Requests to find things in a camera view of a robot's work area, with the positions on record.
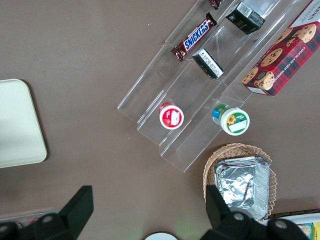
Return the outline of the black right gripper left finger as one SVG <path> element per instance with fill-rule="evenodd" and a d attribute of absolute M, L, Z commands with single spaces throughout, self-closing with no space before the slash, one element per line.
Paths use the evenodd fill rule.
<path fill-rule="evenodd" d="M 39 218 L 32 231 L 36 240 L 76 240 L 94 211 L 93 188 L 82 186 L 59 213 Z"/>

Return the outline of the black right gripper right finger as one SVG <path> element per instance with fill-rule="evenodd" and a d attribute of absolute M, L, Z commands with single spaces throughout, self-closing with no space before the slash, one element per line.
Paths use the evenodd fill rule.
<path fill-rule="evenodd" d="M 215 185 L 206 186 L 206 213 L 211 224 L 202 240 L 264 240 L 266 227 L 247 214 L 231 211 Z"/>

